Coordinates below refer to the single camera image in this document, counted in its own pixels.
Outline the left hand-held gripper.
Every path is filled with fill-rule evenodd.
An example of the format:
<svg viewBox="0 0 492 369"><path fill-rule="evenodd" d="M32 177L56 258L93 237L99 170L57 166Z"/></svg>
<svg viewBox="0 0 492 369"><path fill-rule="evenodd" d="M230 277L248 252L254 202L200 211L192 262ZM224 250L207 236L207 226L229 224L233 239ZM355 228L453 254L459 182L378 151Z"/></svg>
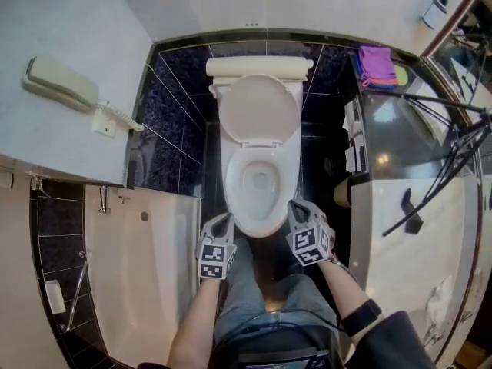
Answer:
<svg viewBox="0 0 492 369"><path fill-rule="evenodd" d="M204 224L196 253L199 278L224 280L228 276L237 250L234 225L231 213L217 215Z"/></svg>

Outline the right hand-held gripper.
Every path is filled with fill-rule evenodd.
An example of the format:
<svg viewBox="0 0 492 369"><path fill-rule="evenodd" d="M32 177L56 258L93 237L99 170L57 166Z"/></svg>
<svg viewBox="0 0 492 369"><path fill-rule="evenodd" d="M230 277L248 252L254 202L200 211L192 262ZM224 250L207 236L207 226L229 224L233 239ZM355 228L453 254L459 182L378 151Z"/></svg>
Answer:
<svg viewBox="0 0 492 369"><path fill-rule="evenodd" d="M291 233L286 240L292 254L304 267L326 261L334 246L334 230L325 224L303 228L305 224L323 219L323 211L304 199L288 202L288 223Z"/></svg>

